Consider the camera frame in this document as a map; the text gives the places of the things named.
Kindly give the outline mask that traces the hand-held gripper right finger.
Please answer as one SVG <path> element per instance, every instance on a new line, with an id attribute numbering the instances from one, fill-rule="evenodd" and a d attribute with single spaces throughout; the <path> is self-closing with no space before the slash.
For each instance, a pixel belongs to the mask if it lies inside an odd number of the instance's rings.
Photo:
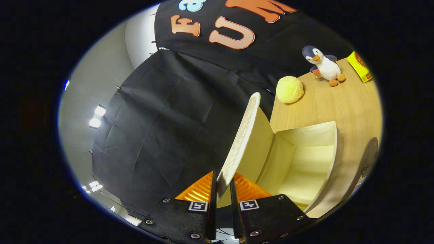
<path id="1" fill-rule="evenodd" d="M 241 244 L 282 244 L 316 222 L 286 195 L 273 196 L 239 173 L 230 192 L 234 235 Z"/>

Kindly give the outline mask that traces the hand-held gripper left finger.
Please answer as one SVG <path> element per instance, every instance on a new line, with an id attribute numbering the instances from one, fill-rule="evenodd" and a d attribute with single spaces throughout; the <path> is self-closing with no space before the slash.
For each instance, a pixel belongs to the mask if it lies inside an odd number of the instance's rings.
<path id="1" fill-rule="evenodd" d="M 217 175 L 211 171 L 175 198 L 163 198 L 139 224 L 172 244 L 209 244 L 216 238 Z"/>

